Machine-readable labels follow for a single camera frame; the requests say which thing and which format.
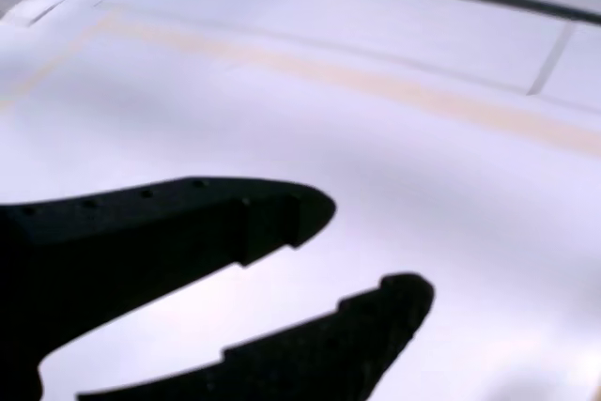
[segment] white surface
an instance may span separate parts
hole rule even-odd
[[[402,59],[524,92],[562,28],[560,20],[466,0],[103,1]]]
[[[577,134],[599,130],[597,116],[562,115],[537,99],[391,59],[177,21],[167,14],[172,0],[123,1],[103,26],[108,5],[69,0],[26,32],[0,27],[0,202],[246,176],[316,185],[339,212],[298,252],[221,271],[59,349],[42,365],[44,401],[212,362],[223,347],[330,311],[403,270],[421,272],[438,296],[372,401],[590,400],[601,376],[601,136],[571,143],[580,154],[532,139],[562,129],[543,117],[569,117]],[[353,37],[363,44],[382,46],[368,32],[386,32],[395,52],[405,46],[480,70],[461,59],[470,55],[488,69],[504,61],[513,81],[531,75],[517,60],[531,61],[535,48],[519,37],[536,31],[533,16],[524,24],[514,12],[456,0],[424,0],[423,11],[411,8],[416,0],[352,0],[365,16],[379,13],[369,22],[353,16],[351,0],[338,1],[327,13],[325,0],[315,0],[329,21],[303,30],[350,39],[358,33],[350,18],[360,21],[365,35]],[[391,5],[402,1],[399,24]],[[153,14],[139,12],[153,5]],[[285,22],[294,13],[286,0],[182,5],[188,19],[297,26]],[[510,32],[472,29],[474,41],[450,25],[433,38],[415,32],[416,24],[434,27],[424,17],[459,26],[455,16],[470,8],[496,19],[497,34],[505,20]],[[395,30],[424,42],[397,40]],[[437,54],[431,42],[460,56]],[[542,118],[538,129],[528,131],[520,104]],[[513,112],[512,133],[495,129],[490,112]]]
[[[578,25],[543,95],[601,111],[601,29]]]

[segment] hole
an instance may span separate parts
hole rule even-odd
[[[198,179],[192,182],[192,185],[194,188],[206,188],[208,186],[208,182],[206,180]]]
[[[98,206],[98,202],[94,199],[87,199],[82,203],[82,205],[85,208],[96,208]]]

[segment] tan line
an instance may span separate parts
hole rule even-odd
[[[459,119],[489,130],[512,133],[553,147],[601,157],[600,133],[517,108],[489,104],[374,72],[203,38],[195,33],[179,33],[166,27],[118,21],[108,24],[105,30],[173,47],[183,52],[213,54],[278,70],[313,82],[337,85],[388,98],[431,114]]]
[[[86,28],[82,33],[70,41],[65,49],[55,55],[49,62],[36,70],[31,76],[14,86],[9,95],[0,101],[0,109],[11,106],[16,99],[31,92],[41,81],[53,71],[80,52],[84,46],[93,39],[103,28],[107,27],[116,18],[117,9],[108,11],[99,21]]]

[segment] dark silhouette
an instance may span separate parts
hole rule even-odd
[[[0,206],[0,399],[39,401],[53,350],[215,270],[298,247],[334,211],[313,188],[226,178]]]
[[[342,301],[336,313],[234,347],[222,363],[80,401],[365,401],[421,326],[433,287],[414,274]]]

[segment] white panel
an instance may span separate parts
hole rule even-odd
[[[309,39],[526,91],[562,21],[467,0],[107,0]]]
[[[601,28],[577,26],[542,94],[601,110]]]
[[[69,40],[92,16],[75,9],[55,34]],[[40,67],[39,46],[15,47],[26,72]],[[404,270],[437,299],[370,401],[589,401],[599,161],[190,47],[101,33],[36,77],[0,112],[1,200],[228,175],[316,185],[338,214],[296,253],[221,271],[57,350],[44,401],[206,364]]]

